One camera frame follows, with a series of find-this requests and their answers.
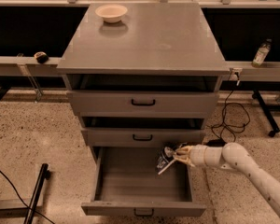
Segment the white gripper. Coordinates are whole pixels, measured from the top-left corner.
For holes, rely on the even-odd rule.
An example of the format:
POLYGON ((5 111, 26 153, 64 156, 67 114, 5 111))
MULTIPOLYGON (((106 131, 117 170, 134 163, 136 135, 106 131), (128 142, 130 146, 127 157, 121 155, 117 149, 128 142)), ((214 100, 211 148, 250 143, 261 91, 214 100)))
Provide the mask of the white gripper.
POLYGON ((205 145, 179 147, 175 153, 177 155, 189 155, 189 158, 182 159, 175 156, 176 161, 180 161, 190 167, 216 167, 224 164, 221 147, 209 147, 205 145))

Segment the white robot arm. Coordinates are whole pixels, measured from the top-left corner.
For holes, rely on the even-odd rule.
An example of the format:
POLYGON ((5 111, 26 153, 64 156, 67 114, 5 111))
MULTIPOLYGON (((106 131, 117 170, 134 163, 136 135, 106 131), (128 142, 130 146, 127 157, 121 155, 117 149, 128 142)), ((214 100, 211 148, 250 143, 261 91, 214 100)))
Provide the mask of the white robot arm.
POLYGON ((211 167, 241 173, 280 217, 280 182, 264 171, 242 145, 184 146, 175 151, 174 159, 191 167, 211 167))

